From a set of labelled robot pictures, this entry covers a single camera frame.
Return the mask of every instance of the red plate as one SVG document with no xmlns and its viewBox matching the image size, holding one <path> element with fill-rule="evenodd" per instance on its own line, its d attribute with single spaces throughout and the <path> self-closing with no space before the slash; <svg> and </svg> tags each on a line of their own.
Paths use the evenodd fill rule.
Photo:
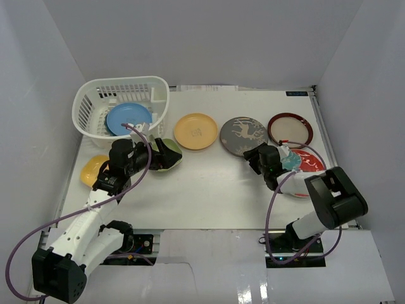
<svg viewBox="0 0 405 304">
<path fill-rule="evenodd" d="M 310 152 L 298 149 L 291 149 L 292 152 L 297 153 L 299 157 L 301 157 L 301 164 L 299 168 L 304 172 L 317 172 L 326 170 L 326 168 L 322 165 L 322 162 Z M 300 198 L 307 198 L 307 194 L 298 194 L 296 193 L 295 196 Z"/>
<path fill-rule="evenodd" d="M 279 137 L 278 134 L 273 134 L 271 132 L 271 127 L 277 120 L 279 120 L 281 118 L 294 118 L 297 120 L 297 122 L 300 122 L 301 124 L 303 124 L 303 126 L 306 128 L 306 130 L 308 132 L 307 138 L 294 140 L 294 138 L 293 138 L 293 136 L 295 135 L 294 127 L 297 127 L 297 126 L 294 126 L 294 124 L 296 124 L 295 121 L 291 121 L 290 127 L 292 129 L 286 129 L 284 127 L 284 129 L 282 130 L 282 132 L 285 134 L 290 133 L 290 136 L 288 136 L 288 137 L 292 137 L 292 138 L 278 138 Z M 278 143 L 279 141 L 290 140 L 290 141 L 297 141 L 297 142 L 304 143 L 304 144 L 310 144 L 310 142 L 312 141 L 312 138 L 314 137 L 314 132 L 313 132 L 313 129 L 312 129 L 311 125 L 309 124 L 309 122 L 305 118 L 303 118 L 297 114 L 293 114 L 293 113 L 280 113 L 280 114 L 275 115 L 268 122 L 267 133 L 268 133 L 269 137 L 271 138 L 271 140 L 274 141 L 275 143 Z M 291 144 L 289 144 L 288 146 L 290 148 L 294 148 L 294 149 L 302 149 L 304 147 L 304 146 L 297 146 L 297 145 L 291 145 Z"/>
</svg>

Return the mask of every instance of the white plastic basket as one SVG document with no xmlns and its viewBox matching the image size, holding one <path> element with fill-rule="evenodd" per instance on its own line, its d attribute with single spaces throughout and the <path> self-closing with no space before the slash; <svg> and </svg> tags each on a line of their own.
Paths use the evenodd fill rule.
<svg viewBox="0 0 405 304">
<path fill-rule="evenodd" d="M 96 145 L 110 149 L 113 141 L 125 136 L 111 136 L 104 124 L 108 112 L 121 103 L 139 103 L 152 114 L 149 134 L 162 137 L 169 107 L 167 82 L 156 76 L 96 79 L 77 92 L 72 108 L 75 127 Z"/>
</svg>

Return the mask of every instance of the dark red plate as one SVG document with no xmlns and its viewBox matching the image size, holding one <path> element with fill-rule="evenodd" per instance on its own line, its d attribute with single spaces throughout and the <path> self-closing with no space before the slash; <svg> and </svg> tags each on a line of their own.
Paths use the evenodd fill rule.
<svg viewBox="0 0 405 304">
<path fill-rule="evenodd" d="M 270 139 L 275 143 L 289 140 L 310 144 L 312 138 L 314 137 L 314 132 L 309 122 L 305 118 L 293 113 L 280 113 L 275 115 L 268 122 L 267 133 Z M 288 146 L 292 149 L 302 149 L 304 147 L 296 144 L 289 144 Z"/>
</svg>

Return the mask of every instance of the white wall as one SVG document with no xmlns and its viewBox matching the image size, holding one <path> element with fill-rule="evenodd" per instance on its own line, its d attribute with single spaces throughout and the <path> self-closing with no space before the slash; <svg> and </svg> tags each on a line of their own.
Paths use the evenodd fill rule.
<svg viewBox="0 0 405 304">
<path fill-rule="evenodd" d="M 391 288 L 405 303 L 405 2 L 365 0 L 319 83 L 339 164 L 364 194 Z"/>
<path fill-rule="evenodd" d="M 45 0 L 86 80 L 317 84 L 362 0 Z"/>
<path fill-rule="evenodd" d="M 0 1 L 0 265 L 21 237 L 54 217 L 76 152 L 70 115 L 84 78 L 42 0 Z M 33 237 L 12 266 L 26 294 Z M 0 302 L 22 303 L 0 277 Z"/>
</svg>

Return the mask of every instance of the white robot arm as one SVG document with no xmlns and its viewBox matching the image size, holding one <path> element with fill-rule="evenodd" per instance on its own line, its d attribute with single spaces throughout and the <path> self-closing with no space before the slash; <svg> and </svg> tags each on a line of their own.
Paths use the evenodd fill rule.
<svg viewBox="0 0 405 304">
<path fill-rule="evenodd" d="M 150 170 L 174 166 L 182 155 L 172 151 L 164 142 L 155 139 L 159 151 L 152 151 Z M 41 293 L 66 303 L 74 303 L 82 294 L 88 275 L 114 251 L 124 251 L 133 229 L 128 223 L 104 222 L 118 206 L 117 200 L 97 206 L 111 199 L 131 183 L 131 176 L 145 168 L 148 162 L 147 147 L 143 142 L 130 139 L 115 141 L 109 152 L 109 160 L 99 171 L 84 207 L 88 212 L 77 215 L 66 231 L 50 247 L 38 249 L 32 257 L 34 288 Z"/>
<path fill-rule="evenodd" d="M 290 172 L 283 169 L 281 158 L 289 154 L 289 148 L 262 144 L 244 153 L 252 169 L 264 177 L 269 189 L 275 191 Z M 308 194 L 314 211 L 290 223 L 285 235 L 292 244 L 300 243 L 334 229 L 368 212 L 365 199 L 356 189 L 350 178 L 340 167 L 319 172 L 298 172 L 288 178 L 280 188 L 281 193 Z"/>
</svg>

